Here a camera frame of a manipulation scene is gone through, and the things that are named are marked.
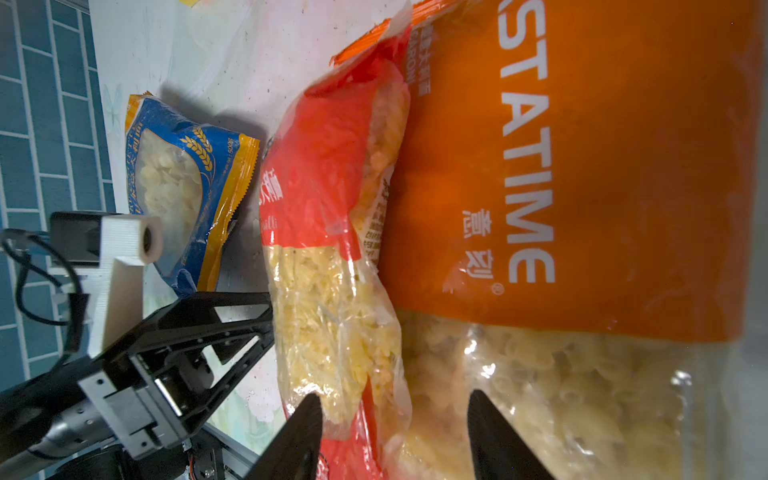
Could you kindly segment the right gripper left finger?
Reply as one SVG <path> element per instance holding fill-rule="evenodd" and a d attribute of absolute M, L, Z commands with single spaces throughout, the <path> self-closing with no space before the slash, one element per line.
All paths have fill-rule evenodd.
<path fill-rule="evenodd" d="M 259 457 L 246 480 L 315 480 L 323 435 L 320 398 L 308 394 Z"/>

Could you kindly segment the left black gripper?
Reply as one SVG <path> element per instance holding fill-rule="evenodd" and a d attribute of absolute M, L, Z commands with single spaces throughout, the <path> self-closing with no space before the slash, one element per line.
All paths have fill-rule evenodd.
<path fill-rule="evenodd" d="M 274 345 L 264 292 L 197 292 L 160 308 L 78 386 L 131 457 L 197 434 Z"/>

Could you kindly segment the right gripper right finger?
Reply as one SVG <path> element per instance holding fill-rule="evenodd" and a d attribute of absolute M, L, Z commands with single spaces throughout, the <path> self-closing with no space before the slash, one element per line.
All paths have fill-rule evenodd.
<path fill-rule="evenodd" d="M 467 426 L 477 480 L 554 479 L 482 390 L 470 395 Z"/>

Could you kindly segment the blue orecchiette pasta bag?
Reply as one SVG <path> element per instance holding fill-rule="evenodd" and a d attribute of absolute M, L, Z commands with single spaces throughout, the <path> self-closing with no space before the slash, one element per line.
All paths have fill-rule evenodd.
<path fill-rule="evenodd" d="M 162 224 L 159 275 L 178 296 L 214 290 L 259 140 L 193 122 L 150 93 L 130 97 L 125 138 L 129 211 Z"/>

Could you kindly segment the red macaroni bag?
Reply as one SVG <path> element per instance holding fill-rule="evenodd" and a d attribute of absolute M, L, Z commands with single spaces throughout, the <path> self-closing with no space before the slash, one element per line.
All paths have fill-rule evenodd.
<path fill-rule="evenodd" d="M 318 396 L 322 479 L 384 479 L 412 407 L 377 263 L 410 92 L 406 34 L 298 95 L 261 168 L 259 221 L 287 414 Z"/>

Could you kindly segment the orange Pastatime macaroni bag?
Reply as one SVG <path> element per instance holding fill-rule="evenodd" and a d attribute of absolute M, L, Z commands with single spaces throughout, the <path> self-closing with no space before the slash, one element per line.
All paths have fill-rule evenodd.
<path fill-rule="evenodd" d="M 558 479 L 738 479 L 763 1 L 422 1 L 379 272 L 413 418 L 472 391 Z"/>

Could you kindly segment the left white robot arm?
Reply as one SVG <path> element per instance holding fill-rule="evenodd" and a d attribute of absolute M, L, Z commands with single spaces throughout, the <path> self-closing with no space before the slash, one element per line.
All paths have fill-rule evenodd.
<path fill-rule="evenodd" d="M 198 292 L 93 359 L 1 394 L 1 476 L 24 479 L 104 441 L 134 460 L 194 437 L 274 344 L 266 293 Z"/>

